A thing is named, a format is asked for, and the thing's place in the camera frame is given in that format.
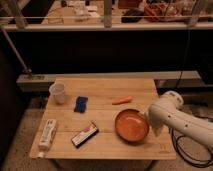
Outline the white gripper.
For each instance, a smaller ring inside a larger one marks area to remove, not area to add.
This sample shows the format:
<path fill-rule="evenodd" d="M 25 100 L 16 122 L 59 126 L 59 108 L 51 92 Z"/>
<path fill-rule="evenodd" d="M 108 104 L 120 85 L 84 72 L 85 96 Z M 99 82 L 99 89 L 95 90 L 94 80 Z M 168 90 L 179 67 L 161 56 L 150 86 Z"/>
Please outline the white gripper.
<path fill-rule="evenodd" d="M 159 136 L 163 129 L 163 123 L 155 116 L 150 115 L 148 111 L 144 113 L 144 117 L 148 124 L 151 126 L 154 135 Z"/>

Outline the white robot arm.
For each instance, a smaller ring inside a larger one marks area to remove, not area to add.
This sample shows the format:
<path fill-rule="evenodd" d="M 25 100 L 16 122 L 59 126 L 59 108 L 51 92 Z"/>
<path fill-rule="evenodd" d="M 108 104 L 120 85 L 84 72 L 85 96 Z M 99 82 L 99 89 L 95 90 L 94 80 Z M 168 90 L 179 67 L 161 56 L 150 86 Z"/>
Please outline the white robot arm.
<path fill-rule="evenodd" d="M 167 91 L 147 108 L 145 118 L 155 129 L 155 135 L 166 125 L 213 149 L 213 123 L 182 112 L 180 107 L 183 104 L 179 93 Z"/>

